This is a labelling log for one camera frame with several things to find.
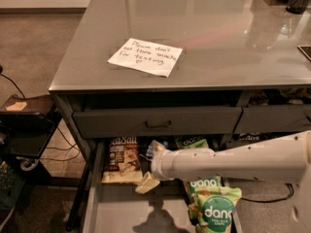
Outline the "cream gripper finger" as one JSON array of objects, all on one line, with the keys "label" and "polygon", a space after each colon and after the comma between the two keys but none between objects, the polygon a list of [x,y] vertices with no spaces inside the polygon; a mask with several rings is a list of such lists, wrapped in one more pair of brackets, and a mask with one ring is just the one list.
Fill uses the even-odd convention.
[{"label": "cream gripper finger", "polygon": [[145,194],[159,185],[159,180],[151,172],[146,172],[142,181],[139,182],[135,191],[139,194]]},{"label": "cream gripper finger", "polygon": [[147,148],[146,156],[149,158],[153,158],[155,153],[160,150],[165,150],[165,145],[156,140],[153,140]]}]

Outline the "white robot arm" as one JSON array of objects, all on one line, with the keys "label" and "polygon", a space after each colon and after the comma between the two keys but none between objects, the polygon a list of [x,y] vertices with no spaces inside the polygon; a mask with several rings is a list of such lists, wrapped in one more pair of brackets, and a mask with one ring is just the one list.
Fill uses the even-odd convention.
[{"label": "white robot arm", "polygon": [[298,192],[286,233],[311,233],[311,131],[213,151],[208,148],[168,150],[153,142],[151,170],[136,187],[144,194],[161,181],[191,182],[211,176],[295,183]]}]

